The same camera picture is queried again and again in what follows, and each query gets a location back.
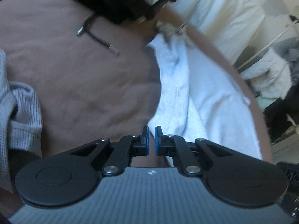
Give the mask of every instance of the black cloth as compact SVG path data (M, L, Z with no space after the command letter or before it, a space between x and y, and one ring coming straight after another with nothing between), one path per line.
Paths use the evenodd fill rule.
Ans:
M0 213L0 224L11 224L11 223Z
M287 114L299 125L299 84L292 86L284 100L277 99L265 111L266 125L269 128L271 142L277 140L292 126L287 120Z
M148 5L144 0L77 0L83 5L97 11L115 24L124 20L137 20L142 16L151 20L168 2L176 0L159 0L154 5Z

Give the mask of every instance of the gray waffle-knit fabric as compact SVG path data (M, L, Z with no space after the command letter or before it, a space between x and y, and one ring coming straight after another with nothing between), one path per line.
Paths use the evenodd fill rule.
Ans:
M0 49L0 188L13 192L8 150L23 150L42 157L41 110L32 87L8 82L5 53Z

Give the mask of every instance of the black cable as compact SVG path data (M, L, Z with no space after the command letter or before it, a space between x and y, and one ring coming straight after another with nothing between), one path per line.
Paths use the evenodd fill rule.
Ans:
M95 20L95 18L97 17L98 13L97 11L94 11L94 13L88 17L84 23L83 26L79 29L79 31L77 32L77 36L82 35L84 32L86 32L90 37L92 37L95 41L99 42L101 45L105 46L108 50L110 50L111 52L113 52L115 55L119 54L119 51L117 48L114 47L113 44L107 43L104 40L98 38L97 36L93 35L89 30L89 26L91 25L91 23Z

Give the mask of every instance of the bed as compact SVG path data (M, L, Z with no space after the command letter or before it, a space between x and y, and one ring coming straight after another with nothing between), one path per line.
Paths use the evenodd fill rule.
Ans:
M89 36L76 32L92 11L73 0L3 0L0 48L7 54L8 79L34 87L41 104L44 157L92 140L140 133L155 113L161 93L159 69L145 46L157 33L158 20L180 26L183 20L165 7L153 21L116 26L98 18L92 31L113 43L115 57ZM237 71L209 40L189 26L196 46L226 70L251 100L250 110L263 160L271 151L262 113ZM137 157L135 166L165 166L155 155ZM0 212L11 215L22 205L17 194L0 189Z

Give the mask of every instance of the white comforter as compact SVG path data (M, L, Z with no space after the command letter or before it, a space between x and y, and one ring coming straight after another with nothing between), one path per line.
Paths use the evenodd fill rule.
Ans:
M178 0L170 6L203 32L231 65L265 18L254 0Z
M202 137L261 159L250 100L237 83L197 47L187 46L184 35L160 31L168 43L161 33L149 43L161 79L160 102L148 123L153 135L160 125L164 134L190 142Z

